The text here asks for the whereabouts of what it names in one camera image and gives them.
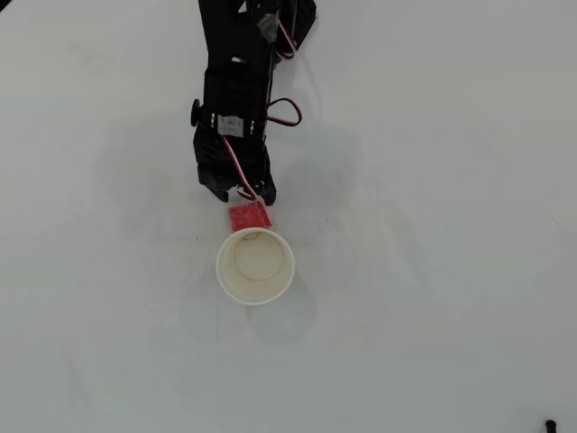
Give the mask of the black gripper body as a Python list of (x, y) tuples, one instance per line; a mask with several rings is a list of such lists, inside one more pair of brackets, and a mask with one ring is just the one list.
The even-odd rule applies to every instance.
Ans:
[[(263, 140), (259, 138), (238, 138), (225, 136), (240, 163), (245, 178), (254, 189), (271, 188), (273, 180), (270, 172), (270, 157)], [(242, 184), (220, 134), (212, 129), (199, 126), (195, 132), (194, 151), (197, 158), (199, 181), (210, 189), (232, 189)]]

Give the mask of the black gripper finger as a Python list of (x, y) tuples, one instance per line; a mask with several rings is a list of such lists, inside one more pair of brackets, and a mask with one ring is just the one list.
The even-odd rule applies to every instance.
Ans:
[(222, 202), (229, 201), (229, 192), (227, 189), (223, 189), (217, 185), (216, 182), (212, 180), (200, 180), (200, 184), (206, 187), (216, 198)]
[(271, 207), (275, 203), (277, 190), (271, 176), (267, 176), (264, 180), (260, 180), (252, 187), (252, 190), (266, 207)]

